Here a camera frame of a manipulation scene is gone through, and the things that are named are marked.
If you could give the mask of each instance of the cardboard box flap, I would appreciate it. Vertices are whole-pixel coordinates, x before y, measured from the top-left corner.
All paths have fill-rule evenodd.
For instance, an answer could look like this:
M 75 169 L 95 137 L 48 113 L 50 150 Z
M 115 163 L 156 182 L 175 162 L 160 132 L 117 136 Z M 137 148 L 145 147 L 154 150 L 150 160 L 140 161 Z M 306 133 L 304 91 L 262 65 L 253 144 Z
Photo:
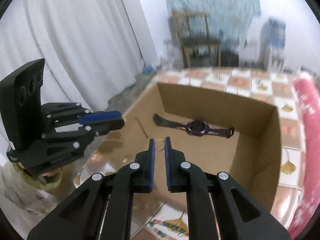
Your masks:
M 167 113 L 260 137 L 275 106 L 217 90 L 159 83 L 159 92 Z
M 156 126 L 152 119 L 155 113 L 177 122 L 202 119 L 218 127 L 234 127 L 236 132 L 229 139 L 190 136 L 183 130 Z M 187 161 L 211 174 L 228 172 L 271 210 L 281 164 L 280 127 L 275 106 L 215 90 L 155 84 L 139 97 L 126 119 L 126 126 L 117 131 L 121 134 L 122 146 L 108 153 L 118 169 L 128 164 L 124 161 L 127 155 L 147 149 L 150 138 L 169 136 L 172 147 L 184 152 Z M 156 152 L 154 184 L 154 190 L 162 199 L 186 206 L 185 194 L 168 192 L 164 151 Z

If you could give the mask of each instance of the blue object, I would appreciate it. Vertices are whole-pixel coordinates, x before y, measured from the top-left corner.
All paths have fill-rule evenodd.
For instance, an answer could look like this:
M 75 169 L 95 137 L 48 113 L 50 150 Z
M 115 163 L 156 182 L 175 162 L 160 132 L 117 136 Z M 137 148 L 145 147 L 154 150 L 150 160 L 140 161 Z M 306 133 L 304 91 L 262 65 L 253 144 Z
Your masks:
M 155 174 L 155 158 L 156 158 L 156 142 L 152 142 L 151 162 L 150 162 L 150 179 L 149 179 L 149 191 L 153 189 L 153 179 Z
M 169 160 L 167 138 L 164 139 L 164 159 L 165 159 L 165 172 L 167 174 L 167 186 L 168 186 L 168 191 L 170 191 L 171 190 L 171 176 L 170 176 L 170 160 Z
M 142 74 L 147 75 L 149 74 L 151 71 L 153 71 L 153 68 L 151 66 L 146 67 L 143 71 Z
M 122 118 L 122 114 L 119 111 L 96 112 L 86 114 L 83 118 L 79 119 L 79 124 L 86 124 L 89 122 L 111 121 L 120 118 Z

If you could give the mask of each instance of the key ring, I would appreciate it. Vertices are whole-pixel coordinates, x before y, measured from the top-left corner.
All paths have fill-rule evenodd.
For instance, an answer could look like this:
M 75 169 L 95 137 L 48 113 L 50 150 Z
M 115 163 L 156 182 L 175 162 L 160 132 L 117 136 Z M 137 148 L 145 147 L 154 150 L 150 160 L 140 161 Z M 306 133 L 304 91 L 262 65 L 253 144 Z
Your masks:
M 156 144 L 157 141 L 163 141 L 163 143 L 164 143 L 164 140 L 158 139 L 158 140 L 155 141 L 155 144 Z M 161 152 L 161 151 L 164 150 L 164 145 L 163 145 L 163 148 L 161 150 L 157 149 L 157 147 L 155 147 L 155 148 L 156 148 L 157 151 Z

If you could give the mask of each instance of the wall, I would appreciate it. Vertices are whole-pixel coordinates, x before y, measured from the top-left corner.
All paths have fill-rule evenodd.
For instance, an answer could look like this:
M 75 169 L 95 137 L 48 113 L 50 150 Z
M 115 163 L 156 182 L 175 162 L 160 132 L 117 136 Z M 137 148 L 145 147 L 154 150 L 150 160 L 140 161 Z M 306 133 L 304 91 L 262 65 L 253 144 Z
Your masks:
M 164 41 L 171 40 L 166 0 L 140 0 L 158 58 L 166 57 Z
M 123 0 L 146 65 L 166 58 L 164 41 L 171 40 L 166 0 Z
M 155 65 L 159 61 L 140 0 L 122 0 L 136 36 L 145 64 Z
M 159 64 L 167 55 L 164 41 L 171 40 L 166 0 L 124 0 L 124 4 L 146 65 Z M 259 46 L 260 30 L 268 18 L 283 19 L 287 67 L 298 70 L 304 65 L 320 73 L 320 24 L 305 0 L 260 0 L 260 4 L 262 15 L 253 19 L 248 39 Z
M 305 0 L 260 0 L 262 15 L 254 18 L 248 39 L 259 41 L 262 25 L 270 16 L 286 21 L 286 65 L 299 70 L 302 65 L 320 73 L 320 24 Z

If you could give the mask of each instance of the wristwatch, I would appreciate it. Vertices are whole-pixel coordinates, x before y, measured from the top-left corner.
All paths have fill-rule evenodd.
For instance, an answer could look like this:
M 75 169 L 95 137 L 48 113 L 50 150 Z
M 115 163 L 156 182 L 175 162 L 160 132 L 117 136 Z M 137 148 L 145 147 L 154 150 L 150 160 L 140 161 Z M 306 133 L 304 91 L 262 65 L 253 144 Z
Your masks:
M 154 114 L 153 121 L 157 126 L 185 130 L 188 134 L 195 136 L 204 136 L 209 134 L 230 138 L 235 133 L 235 129 L 233 127 L 230 129 L 214 129 L 210 128 L 205 121 L 201 120 L 179 123 L 166 120 L 158 114 Z

